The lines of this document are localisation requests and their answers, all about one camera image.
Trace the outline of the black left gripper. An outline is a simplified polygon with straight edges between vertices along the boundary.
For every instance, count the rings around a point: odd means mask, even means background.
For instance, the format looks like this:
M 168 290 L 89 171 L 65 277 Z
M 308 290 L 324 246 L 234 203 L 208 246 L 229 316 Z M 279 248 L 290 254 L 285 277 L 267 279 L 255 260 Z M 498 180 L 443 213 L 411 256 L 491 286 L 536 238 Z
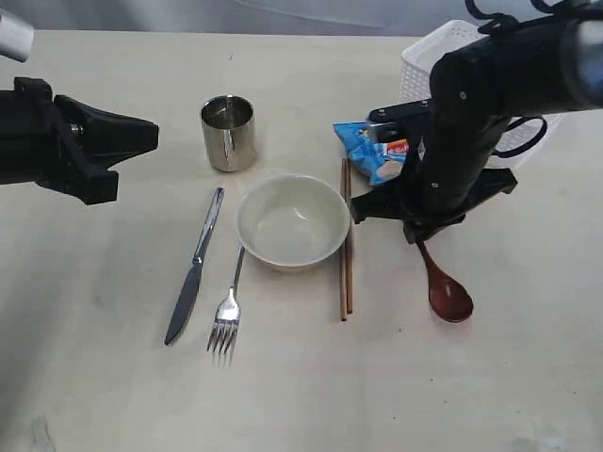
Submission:
M 44 80 L 16 77 L 1 92 L 1 183 L 33 182 L 86 205 L 117 200 L 119 174 L 108 168 L 154 151 L 151 121 L 53 95 Z

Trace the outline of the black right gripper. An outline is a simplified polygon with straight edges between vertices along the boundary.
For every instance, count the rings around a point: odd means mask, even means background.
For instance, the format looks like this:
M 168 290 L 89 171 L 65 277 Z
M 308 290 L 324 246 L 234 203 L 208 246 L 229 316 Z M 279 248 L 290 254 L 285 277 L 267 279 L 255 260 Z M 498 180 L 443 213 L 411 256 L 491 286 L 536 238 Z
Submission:
M 510 169 L 487 169 L 499 141 L 499 119 L 449 123 L 440 117 L 398 121 L 411 141 L 400 181 L 350 199 L 355 224 L 368 218 L 403 220 L 409 243 L 424 242 L 499 193 L 517 186 Z

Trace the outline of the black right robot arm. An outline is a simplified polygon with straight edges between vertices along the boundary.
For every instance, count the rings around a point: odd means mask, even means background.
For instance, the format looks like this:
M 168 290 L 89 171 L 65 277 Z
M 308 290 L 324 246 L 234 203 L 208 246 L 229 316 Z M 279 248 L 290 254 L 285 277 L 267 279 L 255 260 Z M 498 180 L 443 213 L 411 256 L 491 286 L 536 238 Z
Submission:
M 484 13 L 481 38 L 444 54 L 425 100 L 369 113 L 375 138 L 402 137 L 409 152 L 399 176 L 350 201 L 355 222 L 399 220 L 409 243 L 432 238 L 516 179 L 488 169 L 501 137 L 526 121 L 602 106 L 602 5 L 535 3 L 537 19 Z

